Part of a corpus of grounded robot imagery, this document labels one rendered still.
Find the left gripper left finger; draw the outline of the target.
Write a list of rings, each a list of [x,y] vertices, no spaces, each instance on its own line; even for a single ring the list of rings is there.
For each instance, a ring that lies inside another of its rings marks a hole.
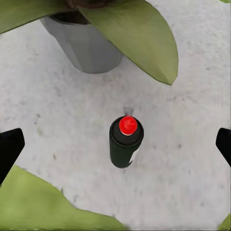
[[[25,146],[20,128],[0,133],[0,184],[4,181]]]

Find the insectifuge atomizer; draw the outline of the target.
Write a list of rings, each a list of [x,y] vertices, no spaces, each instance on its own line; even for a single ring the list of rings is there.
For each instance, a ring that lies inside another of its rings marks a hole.
[[[131,164],[144,137],[142,124],[131,117],[134,108],[126,106],[124,110],[126,115],[114,121],[109,131],[110,159],[118,168]]]

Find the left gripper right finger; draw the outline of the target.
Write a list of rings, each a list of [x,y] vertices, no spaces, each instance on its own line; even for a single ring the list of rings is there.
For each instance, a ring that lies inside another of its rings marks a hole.
[[[231,130],[220,128],[218,131],[216,146],[231,166]]]

